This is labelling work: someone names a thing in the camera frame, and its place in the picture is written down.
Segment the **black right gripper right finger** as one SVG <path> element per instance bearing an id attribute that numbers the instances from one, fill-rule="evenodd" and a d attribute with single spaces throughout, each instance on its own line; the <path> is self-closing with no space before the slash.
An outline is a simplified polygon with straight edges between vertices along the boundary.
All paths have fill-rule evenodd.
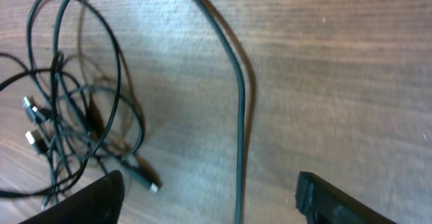
<path id="1" fill-rule="evenodd" d="M 308 224 L 394 223 L 311 172 L 298 174 L 295 199 Z"/>

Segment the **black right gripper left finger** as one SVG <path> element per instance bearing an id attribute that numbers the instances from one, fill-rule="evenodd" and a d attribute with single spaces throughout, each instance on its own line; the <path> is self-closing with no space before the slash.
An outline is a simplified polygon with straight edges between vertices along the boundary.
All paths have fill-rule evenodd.
<path id="1" fill-rule="evenodd" d="M 124 198 L 123 175 L 115 170 L 21 224 L 116 224 Z"/>

